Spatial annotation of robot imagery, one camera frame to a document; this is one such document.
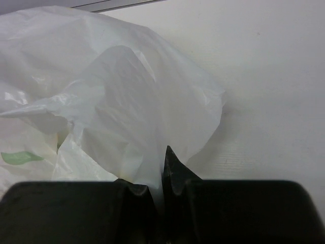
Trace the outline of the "white printed plastic bag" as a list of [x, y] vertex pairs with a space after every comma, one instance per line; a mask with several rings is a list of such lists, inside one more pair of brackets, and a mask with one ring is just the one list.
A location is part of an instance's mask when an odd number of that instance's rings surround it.
[[1, 192], [28, 180], [125, 179], [162, 195], [217, 129], [217, 80], [154, 31], [58, 6], [1, 16]]

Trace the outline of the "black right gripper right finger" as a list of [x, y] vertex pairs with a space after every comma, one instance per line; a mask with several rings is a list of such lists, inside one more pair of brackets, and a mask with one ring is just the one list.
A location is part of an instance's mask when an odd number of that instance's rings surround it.
[[162, 186], [171, 243], [324, 243], [324, 224], [296, 182], [204, 180], [167, 147]]

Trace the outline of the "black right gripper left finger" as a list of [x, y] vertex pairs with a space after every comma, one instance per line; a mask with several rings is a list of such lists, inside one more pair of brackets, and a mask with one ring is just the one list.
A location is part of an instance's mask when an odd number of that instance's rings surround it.
[[1, 200], [1, 243], [154, 243], [156, 216], [145, 185], [21, 182]]

